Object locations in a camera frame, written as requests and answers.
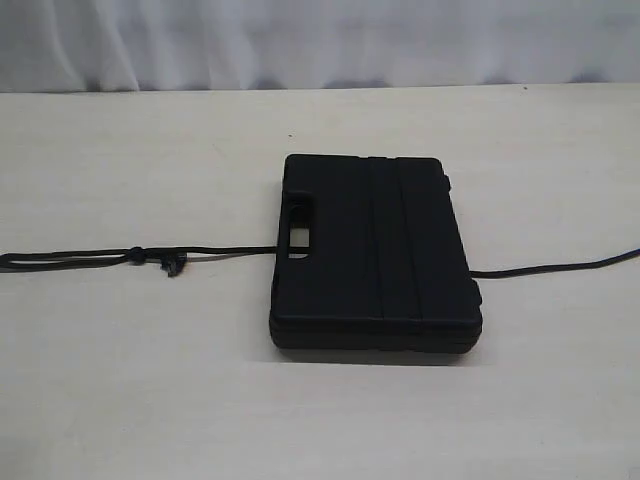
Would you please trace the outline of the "white backdrop curtain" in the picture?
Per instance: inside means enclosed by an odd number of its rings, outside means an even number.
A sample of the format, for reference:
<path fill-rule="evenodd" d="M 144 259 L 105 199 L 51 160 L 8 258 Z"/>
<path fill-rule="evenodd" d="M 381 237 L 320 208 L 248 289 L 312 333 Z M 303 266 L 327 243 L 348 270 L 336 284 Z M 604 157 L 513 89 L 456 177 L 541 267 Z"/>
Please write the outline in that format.
<path fill-rule="evenodd" d="M 635 82 L 635 1 L 5 1 L 5 92 Z"/>

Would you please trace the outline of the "black plastic carrying case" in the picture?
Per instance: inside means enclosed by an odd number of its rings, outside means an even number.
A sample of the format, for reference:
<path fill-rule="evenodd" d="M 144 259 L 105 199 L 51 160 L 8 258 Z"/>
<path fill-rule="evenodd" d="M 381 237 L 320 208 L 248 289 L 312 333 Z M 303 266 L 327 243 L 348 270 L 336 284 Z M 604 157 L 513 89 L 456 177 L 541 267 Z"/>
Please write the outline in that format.
<path fill-rule="evenodd" d="M 435 158 L 284 162 L 269 330 L 281 349 L 464 354 L 483 326 Z"/>

